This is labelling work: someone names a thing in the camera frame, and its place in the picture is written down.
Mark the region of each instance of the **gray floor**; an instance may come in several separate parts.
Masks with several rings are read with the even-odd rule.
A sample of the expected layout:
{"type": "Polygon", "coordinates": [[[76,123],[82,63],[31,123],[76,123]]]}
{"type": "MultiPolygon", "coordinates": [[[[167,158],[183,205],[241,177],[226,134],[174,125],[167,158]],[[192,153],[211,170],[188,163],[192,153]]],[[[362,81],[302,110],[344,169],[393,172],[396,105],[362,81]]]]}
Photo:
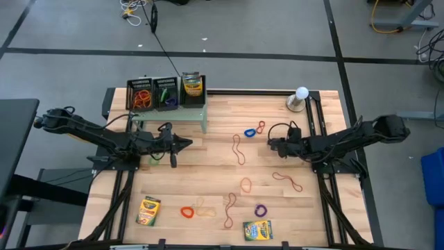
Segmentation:
{"type": "MultiPolygon", "coordinates": [[[[330,2],[344,57],[416,58],[414,46],[422,32],[376,34],[368,27],[371,6],[366,1],[330,2]]],[[[27,3],[0,0],[0,44],[27,3]]],[[[167,51],[335,56],[323,0],[192,0],[187,6],[167,2],[157,6],[157,35],[167,51]]],[[[399,16],[406,8],[382,6],[377,16],[399,16]]],[[[37,0],[9,47],[161,51],[145,22],[132,27],[119,17],[119,10],[118,1],[37,0]]],[[[444,4],[437,1],[436,20],[444,26],[440,10],[444,4]]],[[[141,10],[136,14],[142,16],[141,10]]],[[[426,34],[423,43],[435,32],[426,34]]],[[[304,85],[313,90],[338,90],[347,110],[335,62],[172,60],[179,72],[205,73],[209,88],[294,89],[304,85]]],[[[348,63],[345,68],[357,114],[364,119],[433,108],[438,86],[425,66],[348,63]]],[[[145,74],[168,76],[174,70],[163,57],[6,53],[0,60],[0,99],[38,98],[39,114],[71,105],[84,118],[102,124],[105,89],[124,86],[126,80],[145,74]]],[[[366,148],[366,155],[384,244],[429,250],[434,248],[433,210],[425,200],[420,157],[441,147],[444,133],[431,122],[407,121],[407,126],[411,136],[405,142],[376,144],[366,148]]],[[[17,173],[36,178],[40,168],[89,167],[85,157],[94,153],[90,144],[33,129],[17,173]]],[[[28,245],[68,242],[77,232],[78,225],[35,227],[28,245]]],[[[12,236],[9,247],[15,245],[16,237],[12,236]]]]}

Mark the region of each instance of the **wooden table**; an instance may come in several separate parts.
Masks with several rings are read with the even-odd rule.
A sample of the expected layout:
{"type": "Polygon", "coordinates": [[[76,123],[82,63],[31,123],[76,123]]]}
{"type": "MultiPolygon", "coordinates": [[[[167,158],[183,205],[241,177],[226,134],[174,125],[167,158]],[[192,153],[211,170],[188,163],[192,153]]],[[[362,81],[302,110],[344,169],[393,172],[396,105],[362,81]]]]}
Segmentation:
{"type": "MultiPolygon", "coordinates": [[[[109,119],[127,113],[125,93],[124,88],[115,90],[109,119]]],[[[327,132],[345,129],[338,92],[320,91],[320,94],[327,132]]],[[[268,130],[279,122],[293,120],[302,129],[302,135],[309,136],[307,113],[288,111],[285,100],[283,96],[210,94],[207,134],[201,133],[197,122],[173,122],[174,133],[194,142],[178,154],[176,169],[169,166],[169,157],[162,159],[158,166],[150,166],[149,157],[142,158],[134,178],[124,243],[157,244],[164,238],[167,244],[280,246],[281,241],[288,241],[290,246],[327,246],[318,181],[309,163],[299,158],[279,158],[277,152],[271,151],[266,144],[268,130]],[[256,128],[260,120],[266,122],[264,132],[246,138],[244,131],[256,128]],[[232,152],[232,136],[236,133],[241,136],[239,150],[245,154],[245,165],[239,165],[232,152]],[[290,175],[303,186],[303,191],[296,192],[287,180],[275,180],[271,176],[273,172],[290,175]],[[244,177],[253,182],[251,193],[245,193],[239,187],[244,177]],[[237,195],[237,202],[229,210],[234,225],[225,229],[223,223],[229,192],[237,195]],[[153,227],[135,222],[141,200],[147,195],[162,200],[153,227]],[[198,197],[205,199],[204,207],[216,210],[216,217],[195,215],[186,219],[180,214],[181,207],[191,206],[198,197]],[[271,220],[274,239],[247,242],[242,222],[259,220],[254,214],[258,203],[268,208],[264,219],[271,220]]],[[[153,122],[144,129],[157,133],[160,124],[153,122]]],[[[109,129],[124,131],[125,126],[126,120],[120,119],[109,129]]],[[[286,129],[285,126],[276,127],[271,136],[282,137],[286,129]]],[[[107,212],[115,176],[115,171],[103,171],[94,181],[79,238],[89,235],[107,212]]],[[[336,178],[345,215],[361,235],[372,242],[359,180],[352,174],[337,174],[336,178]]],[[[120,211],[116,214],[112,238],[117,236],[120,214],[120,211]]],[[[339,242],[337,220],[332,211],[330,214],[335,240],[339,242]]]]}

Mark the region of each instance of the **red rubber band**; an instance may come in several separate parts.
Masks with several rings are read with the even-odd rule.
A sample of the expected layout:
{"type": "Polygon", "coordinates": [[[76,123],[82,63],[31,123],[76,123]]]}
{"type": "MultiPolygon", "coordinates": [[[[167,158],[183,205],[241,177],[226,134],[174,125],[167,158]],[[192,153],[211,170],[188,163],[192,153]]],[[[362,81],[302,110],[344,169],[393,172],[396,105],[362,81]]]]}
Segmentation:
{"type": "Polygon", "coordinates": [[[230,209],[234,204],[236,203],[236,195],[233,193],[229,193],[228,194],[228,204],[225,207],[225,214],[227,215],[227,219],[225,220],[225,222],[223,223],[223,226],[228,229],[228,228],[232,228],[233,227],[233,219],[231,219],[231,217],[228,215],[228,209],[230,209]],[[231,203],[231,196],[234,196],[234,201],[233,203],[231,203]]]}
{"type": "Polygon", "coordinates": [[[182,214],[183,217],[191,219],[194,216],[194,209],[192,207],[183,207],[180,209],[180,213],[182,214]],[[191,214],[187,215],[185,213],[186,210],[190,211],[191,214]]]}
{"type": "Polygon", "coordinates": [[[256,132],[261,134],[264,131],[264,128],[265,128],[265,122],[260,121],[259,126],[256,128],[256,132]]]}
{"type": "Polygon", "coordinates": [[[293,179],[290,176],[283,176],[277,172],[274,172],[271,175],[274,179],[282,181],[285,179],[289,179],[291,181],[291,185],[293,186],[293,189],[296,190],[296,192],[302,192],[303,188],[301,185],[297,184],[296,182],[293,181],[293,179]]]}
{"type": "Polygon", "coordinates": [[[244,165],[245,164],[245,155],[242,152],[240,152],[240,150],[238,149],[239,144],[241,144],[241,137],[238,134],[233,135],[233,147],[232,147],[233,153],[237,156],[237,163],[239,163],[239,165],[244,165]],[[236,140],[234,139],[235,137],[239,138],[239,142],[237,143],[237,145],[236,145],[236,140]],[[239,155],[242,155],[244,157],[243,162],[241,162],[241,158],[239,155]]]}

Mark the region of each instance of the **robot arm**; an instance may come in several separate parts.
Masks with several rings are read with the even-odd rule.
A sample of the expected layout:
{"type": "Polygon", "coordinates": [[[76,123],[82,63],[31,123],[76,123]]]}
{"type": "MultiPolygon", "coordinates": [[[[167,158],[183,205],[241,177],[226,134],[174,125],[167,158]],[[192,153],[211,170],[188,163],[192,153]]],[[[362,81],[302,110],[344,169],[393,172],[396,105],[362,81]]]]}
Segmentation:
{"type": "Polygon", "coordinates": [[[168,152],[171,155],[172,167],[177,165],[175,154],[193,143],[192,140],[173,134],[171,123],[165,123],[159,127],[158,137],[153,137],[152,133],[146,131],[117,133],[106,127],[123,116],[129,116],[130,122],[134,115],[121,115],[109,124],[99,126],[75,115],[74,109],[68,110],[68,108],[70,107],[48,110],[42,118],[35,120],[34,127],[43,128],[50,133],[70,134],[91,142],[106,149],[114,159],[127,160],[134,156],[168,152]]]}
{"type": "Polygon", "coordinates": [[[268,144],[281,158],[299,157],[319,163],[342,158],[348,152],[376,142],[402,142],[409,134],[401,117],[387,115],[367,122],[360,119],[352,128],[327,136],[302,137],[300,128],[289,125],[286,138],[268,139],[268,144]]]}

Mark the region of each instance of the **blue bin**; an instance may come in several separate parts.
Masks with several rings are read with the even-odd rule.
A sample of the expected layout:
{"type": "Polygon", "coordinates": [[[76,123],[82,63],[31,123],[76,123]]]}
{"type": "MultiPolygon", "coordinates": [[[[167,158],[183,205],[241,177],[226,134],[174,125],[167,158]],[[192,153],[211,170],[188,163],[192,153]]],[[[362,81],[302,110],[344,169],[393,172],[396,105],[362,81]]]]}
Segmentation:
{"type": "Polygon", "coordinates": [[[435,211],[435,250],[444,250],[444,209],[435,211]]]}
{"type": "Polygon", "coordinates": [[[421,158],[425,194],[430,205],[444,207],[444,147],[421,158]]]}

